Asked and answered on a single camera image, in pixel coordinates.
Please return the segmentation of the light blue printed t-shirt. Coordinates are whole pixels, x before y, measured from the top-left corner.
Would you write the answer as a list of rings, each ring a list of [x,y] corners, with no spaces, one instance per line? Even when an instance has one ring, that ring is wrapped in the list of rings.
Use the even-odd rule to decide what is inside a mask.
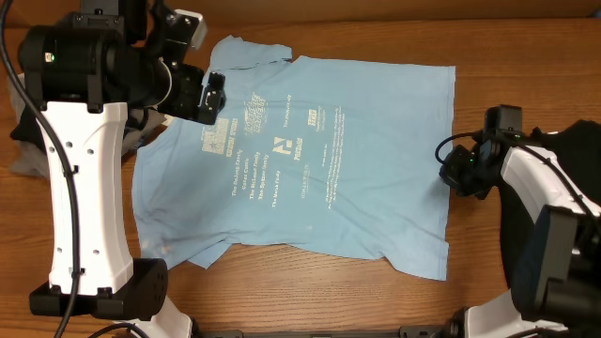
[[[141,147],[132,207],[142,255],[208,267],[233,244],[384,258],[444,280],[448,187],[434,152],[455,69],[294,56],[227,37],[212,126],[176,119]]]

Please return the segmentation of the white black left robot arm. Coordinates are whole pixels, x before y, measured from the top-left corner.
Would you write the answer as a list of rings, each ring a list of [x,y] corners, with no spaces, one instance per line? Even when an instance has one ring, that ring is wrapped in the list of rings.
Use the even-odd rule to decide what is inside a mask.
[[[206,33],[202,15],[162,1],[84,1],[61,23],[28,31],[9,76],[41,130],[54,223],[32,314],[62,324],[92,315],[138,337],[199,335],[167,297],[164,260],[130,253],[121,151],[126,130],[144,127],[134,110],[216,123],[225,78],[184,61]]]

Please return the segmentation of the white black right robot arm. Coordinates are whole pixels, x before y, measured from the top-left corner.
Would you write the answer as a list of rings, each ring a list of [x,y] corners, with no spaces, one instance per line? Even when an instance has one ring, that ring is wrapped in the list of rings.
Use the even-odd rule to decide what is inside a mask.
[[[439,337],[597,337],[600,334],[600,205],[555,151],[518,133],[470,134],[439,159],[460,196],[501,197],[507,291],[458,312]]]

